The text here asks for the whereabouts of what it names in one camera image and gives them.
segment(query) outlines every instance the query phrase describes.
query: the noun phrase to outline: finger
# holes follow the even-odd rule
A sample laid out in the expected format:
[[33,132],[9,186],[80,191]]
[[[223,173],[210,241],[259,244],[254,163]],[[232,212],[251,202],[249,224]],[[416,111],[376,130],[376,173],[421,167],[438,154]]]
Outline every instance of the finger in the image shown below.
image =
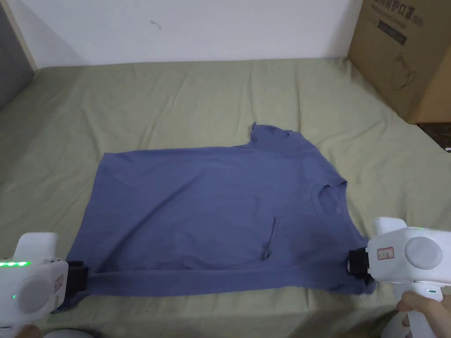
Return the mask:
[[412,307],[402,299],[396,305],[396,309],[401,312],[408,312],[413,310]]
[[40,338],[41,332],[35,325],[26,325],[19,331],[16,338]]
[[448,311],[451,311],[451,295],[443,295],[442,305]]
[[405,328],[410,327],[409,317],[407,315],[405,315],[404,319],[402,320],[402,326],[404,326]]
[[437,302],[436,300],[423,297],[413,291],[404,292],[402,294],[401,301],[403,302],[403,304],[406,303],[412,310],[422,313],[425,313],[432,303]]

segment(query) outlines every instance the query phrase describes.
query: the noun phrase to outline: human hand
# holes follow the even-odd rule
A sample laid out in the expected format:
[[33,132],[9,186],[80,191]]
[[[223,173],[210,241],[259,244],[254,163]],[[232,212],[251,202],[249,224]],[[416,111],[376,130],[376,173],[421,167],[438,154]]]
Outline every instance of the human hand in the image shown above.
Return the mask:
[[36,325],[25,325],[22,330],[19,331],[16,338],[41,338],[41,332]]
[[[443,296],[440,303],[434,299],[423,297],[413,291],[403,293],[396,309],[401,312],[421,312],[429,323],[437,338],[451,338],[451,296]],[[405,327],[409,327],[409,318],[405,316],[402,321]],[[406,338],[412,338],[410,332]]]

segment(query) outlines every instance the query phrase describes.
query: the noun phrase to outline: mattress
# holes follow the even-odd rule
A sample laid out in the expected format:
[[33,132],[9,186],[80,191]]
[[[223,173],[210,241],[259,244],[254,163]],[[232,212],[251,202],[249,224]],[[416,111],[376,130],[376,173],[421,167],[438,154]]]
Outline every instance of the mattress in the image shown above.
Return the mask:
[[[451,157],[408,125],[345,59],[48,68],[0,112],[0,254],[53,231],[65,257],[105,152],[234,146],[252,123],[300,131],[349,181],[351,218],[451,230]],[[111,337],[337,336],[394,308],[372,295],[303,288],[165,297],[88,297],[43,330]]]

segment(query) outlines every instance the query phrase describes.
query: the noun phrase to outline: blue t-shirt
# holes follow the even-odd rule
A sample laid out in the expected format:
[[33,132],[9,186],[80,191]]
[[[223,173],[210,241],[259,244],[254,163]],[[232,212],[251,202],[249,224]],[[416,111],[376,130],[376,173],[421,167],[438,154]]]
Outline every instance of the blue t-shirt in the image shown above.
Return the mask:
[[107,153],[67,259],[96,295],[371,293],[346,272],[367,240],[345,190],[300,133],[255,123],[243,146]]

